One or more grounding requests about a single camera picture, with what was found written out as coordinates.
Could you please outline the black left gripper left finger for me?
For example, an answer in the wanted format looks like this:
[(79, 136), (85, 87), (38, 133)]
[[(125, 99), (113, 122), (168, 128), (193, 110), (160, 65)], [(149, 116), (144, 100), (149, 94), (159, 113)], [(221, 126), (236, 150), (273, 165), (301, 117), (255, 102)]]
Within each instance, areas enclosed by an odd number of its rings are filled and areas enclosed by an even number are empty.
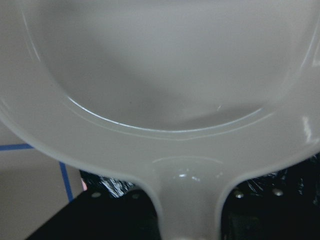
[(149, 196), (134, 189), (112, 198), (107, 191), (83, 191), (29, 240), (159, 240), (158, 218)]

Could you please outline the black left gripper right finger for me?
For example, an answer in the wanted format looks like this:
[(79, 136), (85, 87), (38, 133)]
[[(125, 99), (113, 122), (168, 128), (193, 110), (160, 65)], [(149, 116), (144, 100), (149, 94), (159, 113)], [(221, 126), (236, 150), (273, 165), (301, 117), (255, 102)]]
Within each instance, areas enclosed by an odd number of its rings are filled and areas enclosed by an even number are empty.
[(234, 188), (221, 214), (222, 240), (318, 240), (320, 208), (279, 188), (262, 195)]

